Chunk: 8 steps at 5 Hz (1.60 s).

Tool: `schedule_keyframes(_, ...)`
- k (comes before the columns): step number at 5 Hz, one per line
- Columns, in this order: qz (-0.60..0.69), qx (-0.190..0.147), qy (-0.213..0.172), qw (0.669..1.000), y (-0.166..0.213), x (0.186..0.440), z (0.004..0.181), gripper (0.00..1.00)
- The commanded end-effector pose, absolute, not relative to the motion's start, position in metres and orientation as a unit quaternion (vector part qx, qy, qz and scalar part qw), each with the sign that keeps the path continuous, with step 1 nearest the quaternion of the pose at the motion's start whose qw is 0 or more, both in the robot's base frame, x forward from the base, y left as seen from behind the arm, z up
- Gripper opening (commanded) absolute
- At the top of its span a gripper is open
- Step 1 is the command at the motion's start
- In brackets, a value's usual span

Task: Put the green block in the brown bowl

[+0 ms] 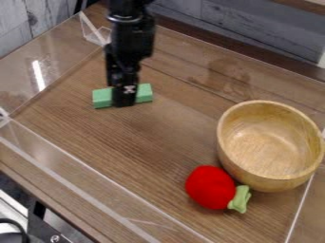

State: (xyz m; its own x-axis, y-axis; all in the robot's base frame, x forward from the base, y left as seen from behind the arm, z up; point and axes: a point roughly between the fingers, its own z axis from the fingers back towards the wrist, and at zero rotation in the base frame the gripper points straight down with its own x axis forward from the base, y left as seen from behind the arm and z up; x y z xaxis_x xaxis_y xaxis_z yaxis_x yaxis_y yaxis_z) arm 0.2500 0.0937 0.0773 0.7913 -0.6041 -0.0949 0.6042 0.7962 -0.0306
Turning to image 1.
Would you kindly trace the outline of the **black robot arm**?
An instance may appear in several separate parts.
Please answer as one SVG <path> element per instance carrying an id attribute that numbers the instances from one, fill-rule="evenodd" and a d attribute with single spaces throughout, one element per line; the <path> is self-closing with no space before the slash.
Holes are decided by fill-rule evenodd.
<path id="1" fill-rule="evenodd" d="M 141 62 L 153 56 L 157 22 L 148 10 L 154 0 L 109 0 L 112 42 L 105 46 L 108 84 L 113 105 L 133 106 L 138 94 Z"/>

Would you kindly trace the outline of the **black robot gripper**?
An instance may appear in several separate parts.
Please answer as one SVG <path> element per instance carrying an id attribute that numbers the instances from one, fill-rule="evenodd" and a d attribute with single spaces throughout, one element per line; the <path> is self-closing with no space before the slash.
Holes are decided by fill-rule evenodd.
<path id="1" fill-rule="evenodd" d="M 113 32 L 112 42 L 105 47 L 108 86 L 113 86 L 114 106 L 126 107 L 137 102 L 138 75 L 122 71 L 138 72 L 140 63 L 153 55 L 156 18 L 149 12 L 126 16 L 110 13 L 109 20 Z"/>

